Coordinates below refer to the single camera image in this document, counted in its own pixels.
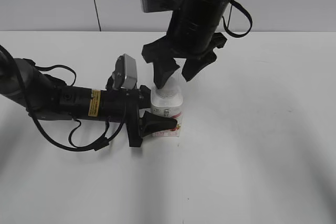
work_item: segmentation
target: white wall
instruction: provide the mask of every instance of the white wall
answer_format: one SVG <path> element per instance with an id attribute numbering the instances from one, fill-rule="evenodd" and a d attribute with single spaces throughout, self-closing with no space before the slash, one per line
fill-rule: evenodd
<path id="1" fill-rule="evenodd" d="M 238 0 L 255 31 L 336 31 L 334 0 Z M 143 14 L 139 0 L 97 0 L 103 31 L 164 31 L 171 13 Z M 93 0 L 0 0 L 0 30 L 98 30 Z M 233 12 L 231 28 L 245 30 Z"/>
<path id="2" fill-rule="evenodd" d="M 0 30 L 98 30 L 92 0 L 0 0 Z"/>

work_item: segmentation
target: white bottle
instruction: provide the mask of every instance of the white bottle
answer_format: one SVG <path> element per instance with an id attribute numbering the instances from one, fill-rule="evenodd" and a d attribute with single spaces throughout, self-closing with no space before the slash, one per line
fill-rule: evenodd
<path id="1" fill-rule="evenodd" d="M 154 86 L 151 93 L 151 102 L 153 114 L 177 120 L 175 129 L 156 132 L 153 136 L 180 136 L 183 96 L 177 81 L 170 77 L 162 89 L 157 89 Z"/>

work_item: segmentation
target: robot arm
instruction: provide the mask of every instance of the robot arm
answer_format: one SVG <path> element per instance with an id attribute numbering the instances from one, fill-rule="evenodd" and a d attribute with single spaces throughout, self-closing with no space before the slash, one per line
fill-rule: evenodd
<path id="1" fill-rule="evenodd" d="M 37 67 L 29 59 L 13 59 L 0 46 L 0 94 L 25 107 L 41 134 L 57 147 L 74 152 L 97 151 L 109 145 L 123 124 L 127 127 L 130 147 L 140 147 L 143 137 L 176 127 L 175 119 L 161 118 L 149 112 L 140 118 L 139 110 L 151 107 L 151 90 L 146 86 L 137 89 L 136 62 L 128 55 L 118 58 L 106 90 L 67 86 L 60 79 L 42 74 L 43 69 L 51 68 Z M 105 136 L 106 130 L 92 144 L 72 148 L 51 139 L 38 120 L 94 120 L 104 121 L 108 126 L 109 122 L 117 122 L 120 126 L 110 138 Z"/>
<path id="2" fill-rule="evenodd" d="M 179 68 L 174 58 L 186 59 L 182 71 L 186 81 L 216 61 L 213 49 L 222 48 L 227 39 L 215 31 L 230 1 L 142 0 L 146 13 L 173 11 L 166 36 L 145 45 L 142 51 L 145 61 L 153 63 L 158 88 Z"/>

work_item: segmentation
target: table surface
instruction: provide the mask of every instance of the table surface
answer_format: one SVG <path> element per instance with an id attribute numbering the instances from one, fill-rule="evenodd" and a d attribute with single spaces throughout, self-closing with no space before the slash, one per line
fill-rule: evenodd
<path id="1" fill-rule="evenodd" d="M 68 65 L 77 86 L 104 89 L 118 56 L 137 60 L 162 33 L 0 32 L 15 58 Z M 0 223 L 335 223 L 336 33 L 230 39 L 188 84 L 180 138 L 105 150 L 50 145 L 19 105 L 0 97 Z M 54 70 L 68 83 L 71 73 Z M 61 143 L 76 122 L 43 122 Z M 99 136 L 85 122 L 76 141 Z"/>

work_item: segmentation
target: cable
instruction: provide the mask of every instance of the cable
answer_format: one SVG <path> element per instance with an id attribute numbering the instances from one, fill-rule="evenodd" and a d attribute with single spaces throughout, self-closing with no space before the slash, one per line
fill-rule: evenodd
<path id="1" fill-rule="evenodd" d="M 114 132 L 114 134 L 108 139 L 108 141 L 112 141 L 113 139 L 115 139 L 115 137 L 120 133 L 122 127 L 124 126 L 125 124 L 125 121 L 126 121 L 126 106 L 125 106 L 125 109 L 124 109 L 124 115 L 121 119 L 121 122 L 119 124 L 119 127 L 117 128 L 117 130 Z"/>
<path id="2" fill-rule="evenodd" d="M 230 27 L 232 9 L 233 9 L 233 4 L 231 4 L 231 8 L 230 8 L 230 14 L 229 14 L 229 20 L 227 21 L 227 28 L 229 28 L 229 27 Z"/>
<path id="3" fill-rule="evenodd" d="M 23 79 L 22 79 L 22 76 L 21 76 L 21 72 L 18 68 L 18 65 L 16 64 L 14 58 L 12 57 L 12 55 L 4 48 L 0 45 L 0 51 L 2 51 L 2 53 L 6 56 L 6 58 L 8 59 L 8 61 L 10 62 L 10 64 L 12 65 L 13 69 L 14 69 L 14 73 L 16 75 L 16 78 L 17 78 L 17 81 L 19 83 L 19 86 L 21 88 L 21 91 L 23 93 L 23 96 L 24 96 L 24 99 L 25 99 L 25 102 L 26 102 L 26 106 L 27 106 L 27 111 L 29 113 L 29 115 L 31 116 L 31 118 L 33 119 L 33 122 L 35 123 L 37 129 L 39 130 L 39 132 L 42 134 L 42 136 L 47 140 L 49 141 L 49 143 L 51 143 L 52 145 L 58 147 L 58 148 L 61 148 L 63 150 L 66 150 L 66 151 L 70 151 L 70 152 L 87 152 L 87 151 L 91 151 L 91 150 L 99 150 L 105 146 L 107 146 L 109 143 L 109 141 L 111 141 L 113 138 L 109 138 L 109 139 L 106 139 L 107 142 L 105 141 L 105 139 L 103 138 L 99 138 L 98 140 L 94 141 L 92 144 L 88 145 L 88 146 L 84 146 L 84 147 L 79 147 L 79 148 L 72 148 L 72 147 L 69 147 L 69 146 L 65 146 L 65 145 L 62 145 L 58 142 L 56 142 L 55 140 L 53 140 L 46 132 L 45 130 L 43 129 L 43 127 L 41 126 L 39 120 L 37 119 L 36 117 L 36 114 L 33 110 L 33 107 L 30 103 L 30 99 L 28 97 L 28 94 L 26 92 L 26 88 L 25 88 L 25 84 L 23 82 Z M 120 132 L 121 128 L 122 128 L 122 125 L 124 124 L 124 121 L 125 121 L 125 117 L 126 117 L 126 110 L 124 110 L 124 116 L 123 116 L 123 119 L 122 119 L 122 122 L 120 123 L 119 125 L 119 128 L 117 129 L 118 133 Z"/>
<path id="4" fill-rule="evenodd" d="M 79 125 L 78 125 L 76 128 L 74 128 L 74 129 L 70 132 L 70 135 L 69 135 L 69 137 L 68 137 L 68 141 L 69 141 L 69 144 L 71 144 L 73 147 L 78 148 L 78 146 L 76 146 L 76 145 L 73 143 L 73 141 L 72 141 L 72 135 L 74 134 L 74 132 L 75 132 L 78 128 L 80 128 L 80 127 L 82 126 L 82 122 L 79 121 L 78 119 L 74 119 L 74 121 L 75 121 L 75 122 L 78 122 Z"/>
<path id="5" fill-rule="evenodd" d="M 101 31 L 101 26 L 100 26 L 100 20 L 99 20 L 99 14 L 98 14 L 98 9 L 97 9 L 97 3 L 96 3 L 96 0 L 93 0 L 93 3 L 94 3 L 94 9 L 96 10 L 96 16 L 97 16 L 97 21 L 98 21 L 99 31 Z"/>
<path id="6" fill-rule="evenodd" d="M 83 147 L 81 147 L 81 146 L 77 146 L 77 145 L 75 145 L 75 144 L 73 143 L 73 141 L 72 141 L 72 135 L 75 133 L 75 131 L 76 131 L 77 129 L 79 129 L 79 128 L 82 126 L 82 122 L 79 121 L 78 119 L 75 119 L 75 118 L 74 118 L 74 121 L 75 121 L 75 122 L 78 122 L 79 125 L 78 125 L 76 128 L 74 128 L 74 129 L 70 132 L 70 135 L 69 135 L 69 137 L 68 137 L 68 141 L 69 141 L 69 144 L 71 144 L 71 145 L 72 145 L 73 147 L 75 147 L 75 148 L 85 148 L 85 147 L 87 147 L 87 146 L 91 146 L 91 145 L 94 144 L 96 141 L 99 141 L 100 139 L 104 138 L 104 137 L 106 136 L 106 133 L 108 132 L 108 130 L 109 130 L 109 128 L 110 128 L 110 122 L 109 122 L 109 120 L 106 120 L 106 121 L 105 121 L 105 131 L 104 131 L 104 133 L 103 133 L 97 140 L 95 140 L 92 144 L 89 144 L 89 145 L 87 145 L 87 146 L 83 146 Z"/>
<path id="7" fill-rule="evenodd" d="M 40 72 L 49 72 L 49 71 L 52 71 L 53 69 L 55 68 L 63 68 L 63 69 L 66 69 L 68 71 L 70 71 L 71 73 L 73 73 L 73 75 L 75 76 L 75 79 L 74 81 L 72 82 L 72 84 L 70 86 L 73 86 L 75 85 L 75 82 L 76 82 L 76 79 L 77 79 L 77 74 L 76 72 L 70 68 L 70 67 L 67 67 L 67 66 L 64 66 L 64 65 L 54 65 L 54 66 L 51 66 L 51 67 L 39 67 L 36 65 L 36 63 L 31 60 L 31 59 L 24 59 L 25 61 L 27 61 L 30 65 L 32 65 L 34 68 L 36 68 L 38 71 Z"/>

